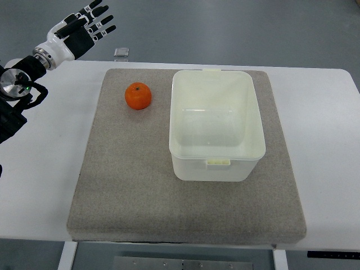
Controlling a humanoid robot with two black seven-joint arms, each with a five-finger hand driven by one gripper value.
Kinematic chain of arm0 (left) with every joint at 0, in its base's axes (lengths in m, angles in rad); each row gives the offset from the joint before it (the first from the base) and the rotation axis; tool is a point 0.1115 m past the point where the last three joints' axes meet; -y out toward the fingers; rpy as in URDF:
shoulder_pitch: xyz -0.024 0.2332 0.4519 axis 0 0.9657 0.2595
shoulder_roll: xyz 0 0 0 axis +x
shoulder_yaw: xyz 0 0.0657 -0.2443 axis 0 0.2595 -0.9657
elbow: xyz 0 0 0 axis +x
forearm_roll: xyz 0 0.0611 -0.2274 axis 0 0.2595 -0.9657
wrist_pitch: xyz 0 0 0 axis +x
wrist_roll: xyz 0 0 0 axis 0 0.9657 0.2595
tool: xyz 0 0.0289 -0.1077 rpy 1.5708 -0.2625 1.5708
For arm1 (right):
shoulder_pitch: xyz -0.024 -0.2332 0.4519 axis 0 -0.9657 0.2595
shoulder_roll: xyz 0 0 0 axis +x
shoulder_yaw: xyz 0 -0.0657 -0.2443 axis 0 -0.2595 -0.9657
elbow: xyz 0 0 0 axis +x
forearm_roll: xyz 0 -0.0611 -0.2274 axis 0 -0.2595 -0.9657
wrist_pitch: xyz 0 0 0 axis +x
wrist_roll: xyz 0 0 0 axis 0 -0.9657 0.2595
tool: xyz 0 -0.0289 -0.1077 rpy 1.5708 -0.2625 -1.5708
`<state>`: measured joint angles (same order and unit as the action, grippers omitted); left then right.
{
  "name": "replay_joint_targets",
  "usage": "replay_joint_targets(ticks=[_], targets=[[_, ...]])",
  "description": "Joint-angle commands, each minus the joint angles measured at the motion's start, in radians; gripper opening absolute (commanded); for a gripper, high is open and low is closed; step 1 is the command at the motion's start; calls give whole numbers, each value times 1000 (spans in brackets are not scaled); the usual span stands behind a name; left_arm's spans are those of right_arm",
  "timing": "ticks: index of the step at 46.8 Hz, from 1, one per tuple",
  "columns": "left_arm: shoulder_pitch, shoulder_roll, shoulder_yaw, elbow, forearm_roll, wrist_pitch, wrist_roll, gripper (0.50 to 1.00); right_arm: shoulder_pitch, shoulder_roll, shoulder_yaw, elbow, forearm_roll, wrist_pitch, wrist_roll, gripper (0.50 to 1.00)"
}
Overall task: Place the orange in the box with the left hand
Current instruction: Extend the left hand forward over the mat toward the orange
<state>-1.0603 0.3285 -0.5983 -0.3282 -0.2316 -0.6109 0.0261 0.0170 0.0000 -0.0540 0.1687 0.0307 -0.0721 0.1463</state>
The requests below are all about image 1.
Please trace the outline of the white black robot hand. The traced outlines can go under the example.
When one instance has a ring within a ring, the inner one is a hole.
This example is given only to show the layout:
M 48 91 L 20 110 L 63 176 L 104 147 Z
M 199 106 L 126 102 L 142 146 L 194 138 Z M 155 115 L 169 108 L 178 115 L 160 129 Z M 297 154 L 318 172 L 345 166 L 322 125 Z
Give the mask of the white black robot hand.
M 113 15 L 104 17 L 108 9 L 107 5 L 101 5 L 101 1 L 93 1 L 80 11 L 71 13 L 50 29 L 47 40 L 35 47 L 33 56 L 47 70 L 82 57 L 116 29 L 115 25 L 109 25 Z

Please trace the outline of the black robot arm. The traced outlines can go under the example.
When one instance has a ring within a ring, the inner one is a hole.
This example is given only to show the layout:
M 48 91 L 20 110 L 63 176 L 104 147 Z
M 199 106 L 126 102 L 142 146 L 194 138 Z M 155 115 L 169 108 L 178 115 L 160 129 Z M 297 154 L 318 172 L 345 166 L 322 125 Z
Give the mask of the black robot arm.
M 38 56 L 27 56 L 12 67 L 1 66 L 1 142 L 13 137 L 26 123 L 23 111 L 38 106 L 48 89 L 36 82 L 49 64 Z

